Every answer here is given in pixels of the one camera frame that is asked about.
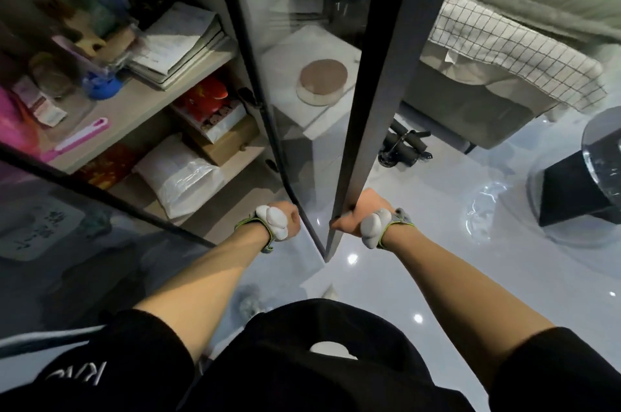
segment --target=black t-shirt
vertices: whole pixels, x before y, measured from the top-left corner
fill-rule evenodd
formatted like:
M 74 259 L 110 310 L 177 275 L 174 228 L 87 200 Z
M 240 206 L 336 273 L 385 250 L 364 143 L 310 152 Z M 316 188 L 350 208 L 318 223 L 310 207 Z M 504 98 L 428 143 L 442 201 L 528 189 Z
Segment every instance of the black t-shirt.
M 357 359 L 310 352 L 332 341 Z M 168 326 L 118 314 L 28 385 L 0 395 L 0 411 L 174 411 L 194 381 L 189 353 Z M 570 330 L 542 332 L 511 354 L 489 397 L 492 412 L 621 410 L 621 375 Z M 433 384 L 422 358 L 383 319 L 324 299 L 255 316 L 194 383 L 183 412 L 252 409 L 471 411 Z

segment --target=red toy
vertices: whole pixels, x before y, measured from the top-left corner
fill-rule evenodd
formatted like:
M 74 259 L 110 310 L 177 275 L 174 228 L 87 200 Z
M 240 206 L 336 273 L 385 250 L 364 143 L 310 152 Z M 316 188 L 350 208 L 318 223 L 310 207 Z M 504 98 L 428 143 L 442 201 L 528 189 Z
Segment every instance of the red toy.
M 190 88 L 178 100 L 177 104 L 185 107 L 199 123 L 211 118 L 223 106 L 229 106 L 227 87 L 210 75 Z

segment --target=grid pattern cloth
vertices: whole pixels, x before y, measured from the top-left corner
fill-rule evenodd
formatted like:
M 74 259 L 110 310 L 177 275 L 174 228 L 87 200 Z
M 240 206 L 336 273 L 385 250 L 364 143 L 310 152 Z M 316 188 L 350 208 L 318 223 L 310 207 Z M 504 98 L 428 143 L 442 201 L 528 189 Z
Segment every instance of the grid pattern cloth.
M 429 40 L 497 65 L 579 111 L 593 111 L 608 95 L 600 62 L 472 0 L 444 0 Z

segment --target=person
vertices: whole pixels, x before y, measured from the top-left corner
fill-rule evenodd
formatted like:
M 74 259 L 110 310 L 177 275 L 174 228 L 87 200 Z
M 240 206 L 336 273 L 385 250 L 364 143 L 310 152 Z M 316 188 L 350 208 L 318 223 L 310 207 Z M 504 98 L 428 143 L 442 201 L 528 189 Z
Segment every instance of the person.
M 270 206 L 284 213 L 281 228 L 295 236 L 297 208 Z M 377 245 L 412 275 L 489 393 L 493 412 L 621 409 L 621 375 L 598 353 L 407 218 L 396 218 L 375 191 L 364 190 L 332 228 L 361 236 L 370 230 L 365 221 L 379 221 L 374 214 L 382 213 L 392 222 L 382 222 Z M 31 384 L 2 394 L 0 409 L 173 411 L 182 403 L 182 411 L 472 410 L 460 392 L 433 383 L 397 328 L 327 299 L 257 314 L 188 391 L 244 268 L 274 238 L 267 223 L 246 222 L 134 309 L 116 314 L 88 344 L 61 354 Z

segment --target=stack of books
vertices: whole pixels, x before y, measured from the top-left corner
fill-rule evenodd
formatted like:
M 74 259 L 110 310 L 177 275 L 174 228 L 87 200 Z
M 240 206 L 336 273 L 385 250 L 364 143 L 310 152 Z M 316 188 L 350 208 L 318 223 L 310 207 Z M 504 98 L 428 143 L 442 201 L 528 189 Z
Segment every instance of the stack of books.
M 145 47 L 128 67 L 167 90 L 229 37 L 215 13 L 177 2 L 145 31 L 144 40 Z

